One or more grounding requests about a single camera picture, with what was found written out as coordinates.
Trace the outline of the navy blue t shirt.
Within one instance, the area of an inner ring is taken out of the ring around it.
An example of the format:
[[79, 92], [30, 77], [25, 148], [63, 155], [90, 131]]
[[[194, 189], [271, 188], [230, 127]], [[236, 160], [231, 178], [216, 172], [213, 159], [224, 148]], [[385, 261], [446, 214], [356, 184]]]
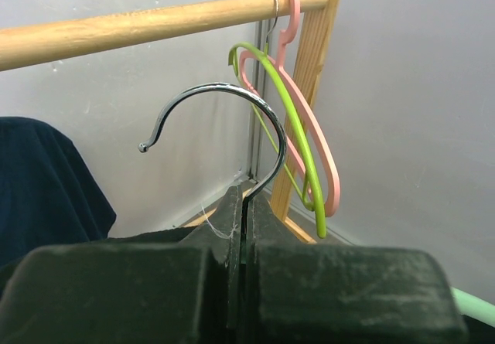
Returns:
[[1, 119], [1, 264], [37, 247], [103, 240], [116, 213], [73, 142], [32, 118]]

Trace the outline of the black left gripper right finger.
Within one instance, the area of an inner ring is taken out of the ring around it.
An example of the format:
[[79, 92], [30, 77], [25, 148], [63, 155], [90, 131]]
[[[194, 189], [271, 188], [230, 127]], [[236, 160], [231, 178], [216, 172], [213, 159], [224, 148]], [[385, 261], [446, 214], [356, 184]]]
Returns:
[[430, 254], [300, 242], [256, 196], [246, 218], [246, 342], [466, 343]]

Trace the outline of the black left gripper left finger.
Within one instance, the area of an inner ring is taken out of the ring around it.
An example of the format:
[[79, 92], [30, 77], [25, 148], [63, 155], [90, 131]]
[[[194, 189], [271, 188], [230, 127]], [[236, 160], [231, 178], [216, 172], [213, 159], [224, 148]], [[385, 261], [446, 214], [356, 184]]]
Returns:
[[10, 272], [3, 343], [224, 343], [237, 326], [242, 191], [176, 244], [40, 247]]

